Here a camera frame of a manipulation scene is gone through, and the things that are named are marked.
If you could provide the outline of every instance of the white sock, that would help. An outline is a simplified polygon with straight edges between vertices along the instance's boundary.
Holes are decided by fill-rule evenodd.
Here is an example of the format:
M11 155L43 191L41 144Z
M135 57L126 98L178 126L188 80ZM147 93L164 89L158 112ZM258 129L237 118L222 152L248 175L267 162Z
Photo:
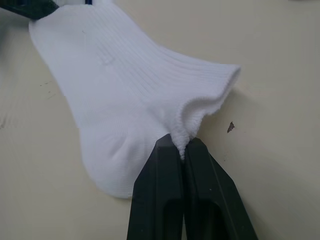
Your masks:
M62 7L64 5L77 5L77 4L85 4L85 0L53 0L55 4L57 4L59 7Z
M29 31L71 108L89 176L121 198L157 139L170 133L183 157L239 72L158 46L109 1L61 7Z

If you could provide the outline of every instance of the white table surface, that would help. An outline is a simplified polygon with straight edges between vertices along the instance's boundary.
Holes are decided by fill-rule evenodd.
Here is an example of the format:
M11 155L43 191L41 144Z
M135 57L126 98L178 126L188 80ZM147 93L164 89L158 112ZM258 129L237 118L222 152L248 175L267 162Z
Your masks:
M320 1L117 3L159 44L242 65L199 137L233 178L260 240L320 239ZM4 10L0 125L1 240L126 239L131 202L88 178L78 129L28 21Z

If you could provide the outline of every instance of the black object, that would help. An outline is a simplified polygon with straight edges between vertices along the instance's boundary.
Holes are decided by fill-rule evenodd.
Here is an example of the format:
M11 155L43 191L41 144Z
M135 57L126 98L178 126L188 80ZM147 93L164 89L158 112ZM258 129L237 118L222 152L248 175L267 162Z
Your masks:
M127 240L257 240L233 180L198 138L182 163L168 134L134 183Z
M85 0L92 5L92 0ZM22 15L29 19L42 19L59 8L52 0L0 0L0 8Z

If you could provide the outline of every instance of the stain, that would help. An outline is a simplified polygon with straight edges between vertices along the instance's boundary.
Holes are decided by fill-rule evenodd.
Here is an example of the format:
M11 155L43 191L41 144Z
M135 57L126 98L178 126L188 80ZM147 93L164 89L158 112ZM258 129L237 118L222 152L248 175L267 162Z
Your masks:
M227 157L228 157L228 153L225 152L225 153L223 154L223 161L224 161L224 162L227 160Z
M227 133L227 134L230 133L234 128L235 128L234 123L233 123L233 122L230 122L230 125L229 125L228 130L226 131L226 133Z
M53 94L52 96L48 97L47 100L49 100L50 98L54 97L57 94Z
M4 119L3 119L3 121L2 121L2 123L1 123L1 125L0 125L0 129L3 129L3 128L5 127L6 122L7 122L7 118L4 117Z

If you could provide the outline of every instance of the ribbed sock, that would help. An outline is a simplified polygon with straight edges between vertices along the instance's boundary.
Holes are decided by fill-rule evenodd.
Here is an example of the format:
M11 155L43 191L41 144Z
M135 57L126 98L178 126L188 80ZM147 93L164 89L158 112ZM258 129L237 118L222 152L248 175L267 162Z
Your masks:
M78 5L78 4L85 4L85 0L53 0L55 4L59 7L64 5Z
M239 72L158 46L110 1L61 7L29 31L70 106L89 176L121 198L157 139L170 133L183 158Z

